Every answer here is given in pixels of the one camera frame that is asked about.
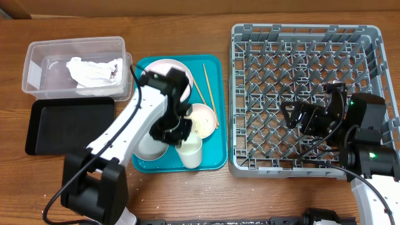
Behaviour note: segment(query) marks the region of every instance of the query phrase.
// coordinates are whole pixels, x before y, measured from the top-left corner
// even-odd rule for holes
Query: teal tray
[[[155,161],[143,161],[134,155],[132,159],[133,166],[142,173],[204,171],[223,167],[228,159],[228,140],[226,134],[224,83],[221,62],[217,57],[212,55],[158,56],[146,57],[140,60],[137,65],[141,68],[145,68],[150,63],[159,59],[175,59],[185,64],[192,72],[207,105],[210,108],[213,108],[208,92],[206,77],[204,75],[203,63],[205,64],[219,119],[219,128],[216,129],[212,135],[202,140],[202,162],[200,166],[195,169],[187,169],[183,166],[174,146],[169,146],[167,152]],[[137,67],[135,73],[141,74],[142,70]],[[203,103],[198,90],[194,86],[189,103]]]

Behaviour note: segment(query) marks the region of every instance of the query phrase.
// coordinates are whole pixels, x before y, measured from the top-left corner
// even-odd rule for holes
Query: gray dish rack
[[[234,176],[345,179],[341,171],[297,159],[316,137],[288,129],[279,110],[283,101],[325,106],[322,85],[333,80],[347,84],[347,105],[354,92],[385,98],[382,143],[400,149],[399,114],[377,27],[237,24],[231,38],[229,170]],[[316,149],[304,157],[338,164],[338,152]]]

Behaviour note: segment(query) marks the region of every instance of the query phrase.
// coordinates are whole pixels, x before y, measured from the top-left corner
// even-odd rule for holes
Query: white towel
[[[123,60],[114,59],[111,62],[86,62],[80,57],[72,57],[66,64],[71,77],[77,81],[77,88],[98,88],[120,85],[123,75]],[[99,90],[77,91],[82,95],[108,96],[122,93],[123,87]]]

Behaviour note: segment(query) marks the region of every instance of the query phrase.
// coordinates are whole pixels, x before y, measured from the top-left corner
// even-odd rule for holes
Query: white bowl
[[[145,71],[153,71],[155,73],[165,76],[171,68],[185,71],[186,77],[189,79],[189,85],[184,90],[180,100],[181,100],[181,102],[183,102],[185,100],[189,100],[188,98],[190,97],[191,88],[193,87],[193,76],[192,76],[192,73],[190,72],[190,70],[183,63],[181,63],[177,60],[174,60],[174,59],[160,59],[160,60],[154,61],[151,64],[149,64],[148,66],[146,66],[146,68],[144,68],[144,70]]]

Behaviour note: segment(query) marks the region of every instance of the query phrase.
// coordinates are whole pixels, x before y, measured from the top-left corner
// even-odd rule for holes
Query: paper cup
[[[175,149],[184,167],[194,169],[201,164],[203,140],[197,134],[191,132],[187,140],[182,142],[182,146]]]

